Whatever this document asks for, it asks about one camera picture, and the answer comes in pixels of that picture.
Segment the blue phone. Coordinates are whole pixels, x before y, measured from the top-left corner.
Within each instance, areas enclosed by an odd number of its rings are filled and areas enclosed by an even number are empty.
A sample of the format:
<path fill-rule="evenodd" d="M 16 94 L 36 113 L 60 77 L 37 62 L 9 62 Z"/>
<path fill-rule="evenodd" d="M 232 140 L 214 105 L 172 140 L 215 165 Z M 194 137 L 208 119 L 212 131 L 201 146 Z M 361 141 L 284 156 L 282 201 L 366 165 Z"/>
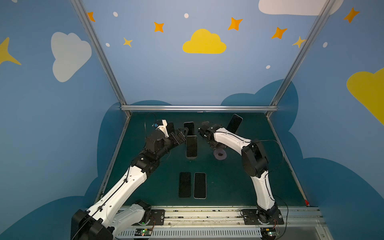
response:
<path fill-rule="evenodd" d="M 187 136 L 186 138 L 186 157 L 188 159 L 195 159 L 198 156 L 198 137 Z"/>

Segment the grey round stand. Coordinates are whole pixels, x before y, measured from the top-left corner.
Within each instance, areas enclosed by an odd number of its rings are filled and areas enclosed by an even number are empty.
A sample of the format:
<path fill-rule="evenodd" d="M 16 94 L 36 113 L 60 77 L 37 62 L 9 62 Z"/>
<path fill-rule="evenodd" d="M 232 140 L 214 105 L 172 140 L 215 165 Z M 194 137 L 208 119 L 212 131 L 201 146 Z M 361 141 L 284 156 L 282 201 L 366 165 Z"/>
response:
<path fill-rule="evenodd" d="M 224 149 L 216 149 L 214 150 L 214 157 L 219 160 L 225 160 L 227 158 L 227 153 Z"/>

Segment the black phone wooden stand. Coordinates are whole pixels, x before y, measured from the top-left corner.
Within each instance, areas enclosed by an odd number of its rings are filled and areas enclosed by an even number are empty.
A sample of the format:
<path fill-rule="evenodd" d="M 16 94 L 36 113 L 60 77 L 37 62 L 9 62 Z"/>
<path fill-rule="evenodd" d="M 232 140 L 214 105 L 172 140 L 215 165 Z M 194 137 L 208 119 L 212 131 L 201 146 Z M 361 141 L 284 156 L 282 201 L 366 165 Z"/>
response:
<path fill-rule="evenodd" d="M 243 122 L 243 118 L 240 117 L 239 115 L 237 114 L 233 114 L 228 126 L 227 126 L 227 130 L 233 134 L 236 134 L 241 123 Z"/>

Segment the dark phone grey stand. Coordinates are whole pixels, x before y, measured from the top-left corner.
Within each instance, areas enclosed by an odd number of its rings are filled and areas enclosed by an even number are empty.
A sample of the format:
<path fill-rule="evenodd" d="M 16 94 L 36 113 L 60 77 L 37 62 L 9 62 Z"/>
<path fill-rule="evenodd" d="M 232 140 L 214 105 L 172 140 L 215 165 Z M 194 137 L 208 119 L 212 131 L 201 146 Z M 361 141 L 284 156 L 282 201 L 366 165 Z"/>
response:
<path fill-rule="evenodd" d="M 181 172 L 179 175 L 179 198 L 189 198 L 192 192 L 192 175 L 190 172 Z"/>

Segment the white phone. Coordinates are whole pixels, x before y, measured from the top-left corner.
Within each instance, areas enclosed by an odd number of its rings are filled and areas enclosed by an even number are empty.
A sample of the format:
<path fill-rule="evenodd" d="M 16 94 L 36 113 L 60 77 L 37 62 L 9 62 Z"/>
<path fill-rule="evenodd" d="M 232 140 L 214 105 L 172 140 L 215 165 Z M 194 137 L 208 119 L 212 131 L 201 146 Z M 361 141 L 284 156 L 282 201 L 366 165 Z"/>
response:
<path fill-rule="evenodd" d="M 207 175 L 206 173 L 194 174 L 194 198 L 206 199 L 207 198 Z"/>

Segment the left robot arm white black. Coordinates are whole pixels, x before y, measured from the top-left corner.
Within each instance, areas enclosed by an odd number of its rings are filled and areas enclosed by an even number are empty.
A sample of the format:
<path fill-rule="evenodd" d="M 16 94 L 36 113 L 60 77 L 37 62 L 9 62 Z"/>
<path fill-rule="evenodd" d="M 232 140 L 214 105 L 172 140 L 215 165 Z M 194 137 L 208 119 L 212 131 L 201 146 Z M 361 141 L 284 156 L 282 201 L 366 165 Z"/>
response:
<path fill-rule="evenodd" d="M 146 138 L 142 151 L 132 160 L 122 178 L 93 206 L 78 210 L 71 221 L 72 240 L 113 240 L 134 224 L 146 224 L 152 207 L 138 201 L 119 212 L 132 193 L 159 167 L 161 158 L 171 149 L 183 144 L 188 128 L 168 131 L 157 127 Z"/>

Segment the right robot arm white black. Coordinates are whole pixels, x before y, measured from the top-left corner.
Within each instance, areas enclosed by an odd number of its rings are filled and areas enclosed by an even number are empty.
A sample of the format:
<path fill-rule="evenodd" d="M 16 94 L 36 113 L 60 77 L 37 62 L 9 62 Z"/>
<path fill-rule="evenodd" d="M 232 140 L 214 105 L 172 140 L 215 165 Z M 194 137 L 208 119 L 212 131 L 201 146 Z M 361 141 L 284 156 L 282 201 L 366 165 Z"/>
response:
<path fill-rule="evenodd" d="M 258 219 L 262 223 L 270 222 L 279 209 L 270 186 L 269 160 L 261 141 L 242 138 L 221 125 L 210 127 L 207 122 L 199 127 L 198 133 L 212 150 L 228 147 L 241 156 L 243 168 L 251 177 L 257 195 Z"/>

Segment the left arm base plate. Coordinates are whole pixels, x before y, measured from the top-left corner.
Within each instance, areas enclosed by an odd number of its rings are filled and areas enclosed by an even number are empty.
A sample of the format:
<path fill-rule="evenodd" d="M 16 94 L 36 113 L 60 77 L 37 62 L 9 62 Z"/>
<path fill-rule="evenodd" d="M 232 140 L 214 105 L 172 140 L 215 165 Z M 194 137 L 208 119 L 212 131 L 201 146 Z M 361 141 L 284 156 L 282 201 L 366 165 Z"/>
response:
<path fill-rule="evenodd" d="M 146 211 L 144 217 L 134 226 L 163 226 L 165 221 L 165 210 Z"/>

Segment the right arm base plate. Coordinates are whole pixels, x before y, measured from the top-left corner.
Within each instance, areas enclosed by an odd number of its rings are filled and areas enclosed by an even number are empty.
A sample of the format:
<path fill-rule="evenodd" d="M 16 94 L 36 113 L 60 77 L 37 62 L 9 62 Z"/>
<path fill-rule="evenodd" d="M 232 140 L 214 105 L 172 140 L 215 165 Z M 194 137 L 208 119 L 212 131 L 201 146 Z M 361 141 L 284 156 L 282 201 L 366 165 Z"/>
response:
<path fill-rule="evenodd" d="M 280 210 L 243 209 L 241 216 L 245 225 L 283 225 L 285 223 Z"/>

